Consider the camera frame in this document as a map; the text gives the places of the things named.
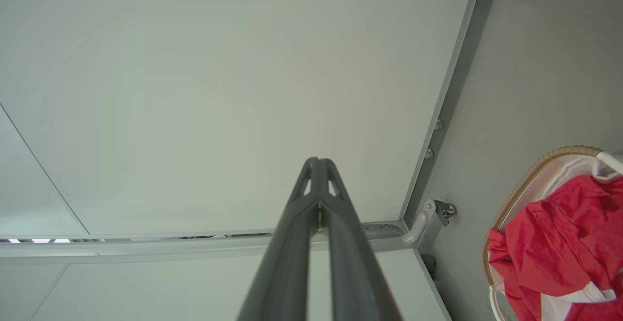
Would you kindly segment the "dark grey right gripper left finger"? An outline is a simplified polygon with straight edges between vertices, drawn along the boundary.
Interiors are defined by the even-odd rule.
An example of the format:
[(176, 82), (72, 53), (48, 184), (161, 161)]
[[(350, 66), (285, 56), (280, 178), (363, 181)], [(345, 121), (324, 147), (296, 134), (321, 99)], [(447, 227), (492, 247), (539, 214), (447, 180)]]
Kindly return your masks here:
[(319, 228), (318, 162), (310, 158), (303, 164), (238, 321), (307, 319), (310, 244)]

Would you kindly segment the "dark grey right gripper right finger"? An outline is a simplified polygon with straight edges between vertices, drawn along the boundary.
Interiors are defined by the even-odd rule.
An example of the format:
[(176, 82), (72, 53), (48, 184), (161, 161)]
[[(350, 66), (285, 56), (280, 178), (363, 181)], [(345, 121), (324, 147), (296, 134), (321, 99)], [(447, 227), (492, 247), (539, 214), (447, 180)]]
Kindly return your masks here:
[(334, 321), (401, 321), (402, 315), (337, 170), (320, 160), (321, 217), (329, 235)]

